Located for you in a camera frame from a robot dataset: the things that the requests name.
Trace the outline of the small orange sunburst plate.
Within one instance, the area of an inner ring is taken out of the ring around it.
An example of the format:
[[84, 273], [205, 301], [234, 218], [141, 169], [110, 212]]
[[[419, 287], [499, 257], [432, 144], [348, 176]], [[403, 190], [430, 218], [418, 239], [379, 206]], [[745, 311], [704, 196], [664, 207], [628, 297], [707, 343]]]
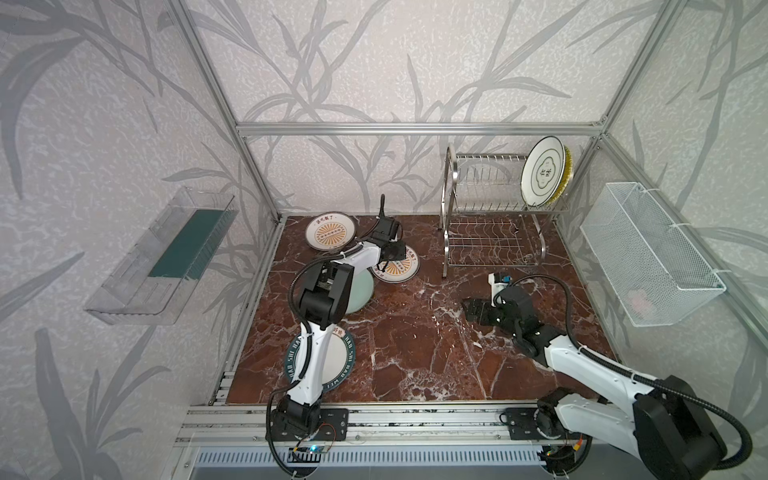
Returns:
[[419, 271], [419, 257], [411, 246], [406, 246], [403, 260], [384, 261], [370, 268], [374, 277], [386, 283], [404, 283]]

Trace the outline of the green flower plate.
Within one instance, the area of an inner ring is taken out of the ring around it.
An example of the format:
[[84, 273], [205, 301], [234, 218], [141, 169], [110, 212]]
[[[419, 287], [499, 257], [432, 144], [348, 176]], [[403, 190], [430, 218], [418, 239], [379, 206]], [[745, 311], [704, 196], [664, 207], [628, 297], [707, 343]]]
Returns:
[[355, 271], [350, 290], [346, 314], [360, 311], [371, 300], [374, 292], [373, 275], [368, 269]]

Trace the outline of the white plate green rim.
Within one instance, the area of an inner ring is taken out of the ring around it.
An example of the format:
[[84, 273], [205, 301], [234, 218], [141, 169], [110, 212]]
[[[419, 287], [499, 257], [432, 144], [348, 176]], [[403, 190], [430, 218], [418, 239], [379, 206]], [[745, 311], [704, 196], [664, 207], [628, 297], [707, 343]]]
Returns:
[[566, 151], [560, 139], [542, 138], [526, 157], [520, 190], [529, 207], [545, 205], [554, 197], [566, 172]]

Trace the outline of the yellow woven bamboo plate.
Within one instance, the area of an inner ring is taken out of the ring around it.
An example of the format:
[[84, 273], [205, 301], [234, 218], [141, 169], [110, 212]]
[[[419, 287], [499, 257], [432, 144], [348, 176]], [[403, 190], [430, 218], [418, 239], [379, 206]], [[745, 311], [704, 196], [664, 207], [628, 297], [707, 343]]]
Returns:
[[564, 148], [565, 153], [565, 159], [564, 159], [564, 166], [563, 166], [563, 175], [558, 183], [558, 186], [553, 194], [553, 196], [550, 198], [548, 204], [554, 204], [565, 192], [568, 184], [570, 183], [572, 177], [573, 177], [573, 158], [571, 151], [568, 147]]

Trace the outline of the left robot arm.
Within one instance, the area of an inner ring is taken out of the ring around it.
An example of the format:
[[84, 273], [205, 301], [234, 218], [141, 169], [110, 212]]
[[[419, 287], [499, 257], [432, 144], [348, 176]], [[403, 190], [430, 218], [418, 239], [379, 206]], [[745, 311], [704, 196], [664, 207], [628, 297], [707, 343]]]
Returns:
[[288, 306], [300, 325], [299, 350], [290, 383], [273, 392], [282, 397], [267, 416], [279, 433], [303, 439], [319, 430], [322, 370], [334, 328], [347, 313], [353, 280], [383, 262], [406, 257], [401, 230], [400, 221], [381, 213], [354, 245], [313, 259], [294, 278]]

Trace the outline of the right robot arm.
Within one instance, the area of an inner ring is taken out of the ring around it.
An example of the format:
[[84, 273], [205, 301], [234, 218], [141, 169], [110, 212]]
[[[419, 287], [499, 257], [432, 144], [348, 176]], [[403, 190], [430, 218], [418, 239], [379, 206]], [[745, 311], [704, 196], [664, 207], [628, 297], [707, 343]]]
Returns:
[[517, 285], [496, 283], [490, 299], [465, 299], [462, 310], [468, 321], [510, 336], [535, 363], [596, 393], [590, 399], [559, 387], [540, 398], [532, 418], [540, 436], [598, 439], [639, 459], [657, 479], [700, 479], [725, 462], [713, 411], [685, 381], [645, 377], [577, 343], [570, 328], [542, 322]]

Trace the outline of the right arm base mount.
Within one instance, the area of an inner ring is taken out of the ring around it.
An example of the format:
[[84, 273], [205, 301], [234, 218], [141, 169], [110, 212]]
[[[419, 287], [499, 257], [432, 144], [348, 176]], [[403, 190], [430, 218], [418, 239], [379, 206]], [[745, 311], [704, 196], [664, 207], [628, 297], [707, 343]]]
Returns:
[[568, 430], [556, 413], [556, 406], [572, 390], [559, 387], [538, 399], [533, 407], [510, 407], [498, 416], [511, 440], [550, 440], [575, 443], [583, 436]]

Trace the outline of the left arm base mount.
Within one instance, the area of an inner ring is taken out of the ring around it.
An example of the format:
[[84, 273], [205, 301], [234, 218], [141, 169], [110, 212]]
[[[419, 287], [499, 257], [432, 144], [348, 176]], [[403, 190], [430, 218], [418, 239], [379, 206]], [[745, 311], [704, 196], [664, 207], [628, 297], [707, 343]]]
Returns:
[[344, 441], [349, 427], [350, 411], [344, 408], [321, 408], [310, 414], [307, 423], [272, 409], [268, 415], [273, 441], [314, 438], [324, 441]]

